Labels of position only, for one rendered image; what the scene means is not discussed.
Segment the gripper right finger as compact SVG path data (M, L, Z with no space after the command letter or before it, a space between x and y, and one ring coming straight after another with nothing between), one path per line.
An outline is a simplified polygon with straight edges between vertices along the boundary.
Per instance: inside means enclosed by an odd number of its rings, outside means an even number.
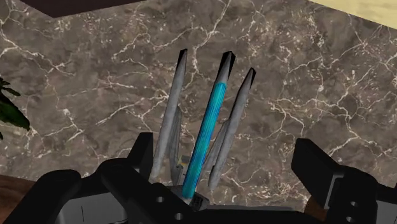
M327 224L397 224L397 185L340 165L310 139L298 138L291 169L323 209Z

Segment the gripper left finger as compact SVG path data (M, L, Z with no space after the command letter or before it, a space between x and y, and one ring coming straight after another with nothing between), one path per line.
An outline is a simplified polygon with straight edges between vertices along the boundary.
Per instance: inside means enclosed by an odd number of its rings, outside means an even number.
M152 163L153 135L144 132L128 157L86 178L71 169L44 174L3 224L199 224L188 204L148 181Z

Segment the green leafy plant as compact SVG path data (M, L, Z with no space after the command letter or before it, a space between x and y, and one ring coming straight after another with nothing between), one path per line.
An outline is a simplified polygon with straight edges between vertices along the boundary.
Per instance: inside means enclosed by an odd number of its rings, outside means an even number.
M4 81L4 79L0 77L0 121L4 123L10 123L16 127L23 128L26 131L30 131L30 121L16 107L16 105L14 105L14 103L12 103L9 98L3 94L3 90L5 90L14 96L20 96L20 93L12 88L9 88L8 85L10 85L10 83Z

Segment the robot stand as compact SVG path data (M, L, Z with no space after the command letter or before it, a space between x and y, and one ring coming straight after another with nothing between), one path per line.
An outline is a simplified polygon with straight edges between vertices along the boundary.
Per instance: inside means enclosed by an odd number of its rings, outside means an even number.
M20 0L52 18L141 2L144 0Z

